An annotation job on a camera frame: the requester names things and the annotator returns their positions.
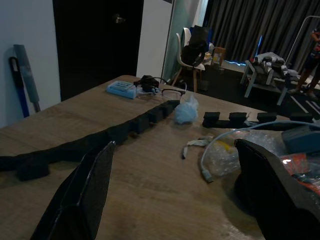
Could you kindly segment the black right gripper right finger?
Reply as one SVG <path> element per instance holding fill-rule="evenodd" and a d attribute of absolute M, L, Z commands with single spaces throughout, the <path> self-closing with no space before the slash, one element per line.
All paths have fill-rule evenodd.
<path fill-rule="evenodd" d="M 285 169 L 276 155 L 237 139 L 240 174 L 235 191 L 256 218 L 267 240 L 318 240 L 320 196 Z"/>

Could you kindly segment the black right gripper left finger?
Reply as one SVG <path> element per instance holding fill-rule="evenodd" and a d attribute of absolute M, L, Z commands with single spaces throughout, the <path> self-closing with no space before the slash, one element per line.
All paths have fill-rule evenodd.
<path fill-rule="evenodd" d="M 87 152 L 62 182 L 31 239 L 94 240 L 106 203 L 116 142 Z"/>

